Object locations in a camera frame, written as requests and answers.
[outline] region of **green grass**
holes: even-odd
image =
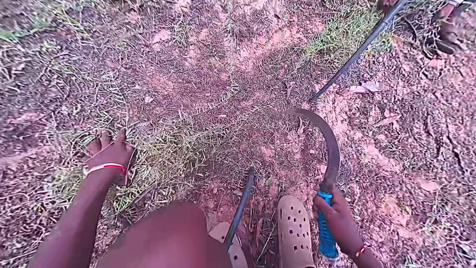
[[[364,42],[382,16],[375,8],[347,4],[303,50],[301,61],[337,70]],[[388,49],[391,33],[381,33],[367,50]]]

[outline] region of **fallen leaf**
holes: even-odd
[[[160,32],[154,35],[154,39],[152,39],[152,44],[155,44],[160,41],[165,41],[171,38],[171,32],[168,30],[161,30]]]
[[[365,82],[362,84],[362,86],[368,89],[370,92],[382,91],[382,87],[379,82]]]
[[[106,63],[106,65],[111,68],[111,69],[116,69],[116,68],[119,68],[119,64],[113,62],[113,61],[110,61],[110,60],[105,60],[104,61]]]
[[[238,190],[238,189],[236,189],[235,191],[233,191],[233,193],[236,194],[237,196],[241,196],[241,195],[243,194],[243,193],[242,193],[240,190]]]
[[[140,16],[139,14],[137,14],[136,12],[130,12],[127,14],[128,18],[129,18],[129,21],[131,23],[137,23],[138,21],[140,21]]]
[[[365,82],[361,86],[350,86],[344,89],[341,94],[343,96],[348,96],[354,93],[370,93],[370,92],[379,92],[384,89],[383,86],[378,82]]]
[[[283,18],[283,11],[281,10],[281,3],[279,1],[274,2],[273,12],[276,19],[280,20]]]
[[[263,218],[259,219],[258,224],[256,225],[255,240],[256,240],[257,247],[259,247],[259,236],[261,235],[262,225],[263,225]]]
[[[145,103],[151,103],[153,100],[154,100],[154,98],[150,97],[149,95],[147,95],[147,96],[144,98],[144,102],[145,102]]]
[[[192,4],[191,0],[177,0],[175,4],[175,10],[179,12],[180,11],[189,12],[190,4]]]
[[[418,183],[420,184],[420,187],[423,190],[428,191],[428,192],[436,191],[440,187],[440,185],[438,185],[438,183],[432,182],[432,181],[429,181],[429,180],[426,180],[426,179],[423,179],[423,178],[418,179]]]
[[[296,84],[296,82],[289,82],[288,84],[284,83],[284,86],[286,87],[286,98],[289,98],[289,95],[291,95],[294,84]]]
[[[399,115],[395,115],[395,116],[385,118],[385,119],[380,120],[379,122],[377,122],[374,126],[383,126],[383,125],[391,124],[391,123],[395,122],[396,120],[398,120],[401,116],[402,115],[399,114]]]
[[[385,116],[385,117],[391,117],[391,116],[393,116],[392,114],[390,114],[390,109],[389,109],[388,107],[385,108],[384,116]]]
[[[349,96],[349,95],[352,95],[354,93],[365,93],[365,92],[369,92],[368,89],[366,89],[365,87],[363,86],[350,86],[346,89],[344,89],[341,94],[343,96]]]
[[[429,67],[436,67],[437,69],[443,69],[445,66],[445,60],[432,59],[428,62]]]

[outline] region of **dry leaf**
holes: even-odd
[[[237,196],[241,196],[241,195],[243,194],[243,193],[242,193],[240,190],[238,190],[238,189],[236,189],[235,191],[233,191],[233,193],[236,194]]]
[[[428,67],[436,67],[437,69],[443,69],[445,66],[445,60],[432,59],[428,62]]]
[[[139,16],[139,14],[137,14],[136,12],[130,12],[130,13],[127,14],[127,16],[128,16],[129,21],[130,21],[131,23],[134,23],[134,24],[135,24],[135,23],[137,23],[137,22],[140,21],[140,16]]]
[[[256,225],[256,232],[255,232],[256,247],[259,247],[259,236],[261,235],[262,225],[263,225],[263,218],[259,219],[258,224]]]
[[[281,10],[281,3],[279,1],[274,2],[274,8],[273,8],[274,16],[276,19],[282,19],[283,18],[283,11]]]
[[[153,100],[154,100],[154,98],[150,97],[149,95],[147,95],[147,96],[144,98],[144,102],[145,102],[145,103],[151,103]]]
[[[396,114],[391,114],[390,109],[388,107],[385,108],[385,111],[384,111],[384,116],[385,117],[391,117],[391,116],[394,116],[394,115],[396,115]]]
[[[284,85],[286,86],[286,98],[289,98],[289,95],[291,95],[291,91],[294,88],[294,84],[296,84],[296,82],[289,82],[287,84],[284,83]]]
[[[399,114],[399,115],[395,115],[395,116],[385,118],[385,119],[380,120],[379,122],[377,122],[374,126],[383,126],[383,125],[391,124],[391,123],[395,122],[396,120],[398,120],[401,116],[402,115]]]
[[[171,38],[171,32],[168,30],[161,30],[160,32],[154,35],[154,39],[152,40],[152,44],[155,44],[160,41],[165,41]]]
[[[425,180],[423,178],[418,179],[418,183],[420,184],[420,187],[422,187],[423,190],[428,191],[428,192],[433,192],[438,190],[440,185],[436,182],[432,182],[429,180]]]
[[[105,60],[104,61],[106,63],[106,65],[111,68],[111,69],[116,69],[116,68],[119,68],[119,64],[113,62],[113,61],[110,61],[110,60]]]
[[[344,89],[341,94],[343,96],[349,96],[354,93],[365,93],[368,92],[368,90],[363,87],[363,86],[350,86],[349,88]]]
[[[365,82],[361,86],[350,86],[344,89],[341,94],[348,96],[354,93],[370,93],[382,91],[383,87],[378,82]]]
[[[370,92],[379,92],[382,91],[382,87],[379,82],[365,82],[362,84],[363,87],[368,89]]]

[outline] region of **dry vegetation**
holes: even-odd
[[[372,3],[2,3],[0,264],[26,266],[74,198],[84,145],[102,130],[125,128],[138,158],[131,183],[108,194],[94,260],[172,200],[198,202],[210,224],[230,220],[233,192],[254,165],[257,185],[239,232],[250,262],[273,266],[277,200],[293,194],[310,208],[326,159],[317,129],[282,114],[298,106],[324,116],[336,132],[338,187],[385,266],[473,265],[475,133],[467,122],[474,122],[468,65],[475,48],[438,64],[411,52],[434,33],[425,23],[441,1],[412,5],[427,11],[418,13],[417,42],[402,41],[411,32],[396,39],[387,31],[340,86],[309,104],[381,16]],[[474,32],[467,39],[474,44]],[[367,81],[390,89],[337,94]],[[403,115],[400,128],[372,127],[391,113]]]

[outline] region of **black stick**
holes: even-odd
[[[359,56],[362,54],[362,52],[367,49],[368,45],[380,34],[380,32],[385,28],[385,26],[388,25],[388,22],[390,19],[392,19],[397,12],[405,5],[407,0],[400,0],[398,1],[397,5],[390,11],[389,14],[387,14],[381,21],[378,22],[377,26],[374,28],[374,31],[367,37],[365,42],[359,47],[359,49],[350,57],[350,59],[340,68],[340,70],[334,74],[334,76],[325,84],[321,90],[319,90],[316,94],[313,94],[312,98],[309,100],[311,102],[315,102],[326,90],[332,86],[333,83],[336,82],[339,77],[347,71],[349,66],[353,64]]]
[[[241,220],[241,216],[243,215],[243,210],[245,210],[246,203],[248,201],[248,196],[249,193],[251,192],[251,187],[253,186],[253,181],[255,177],[255,168],[250,167],[248,171],[248,181],[246,182],[245,190],[243,191],[243,194],[241,195],[241,199],[239,201],[238,207],[235,211],[235,216],[233,217],[233,222],[231,222],[230,229],[228,229],[227,236],[225,237],[225,247],[228,249],[231,246],[231,242],[233,241],[233,237],[235,236],[235,233],[238,228],[238,224]]]

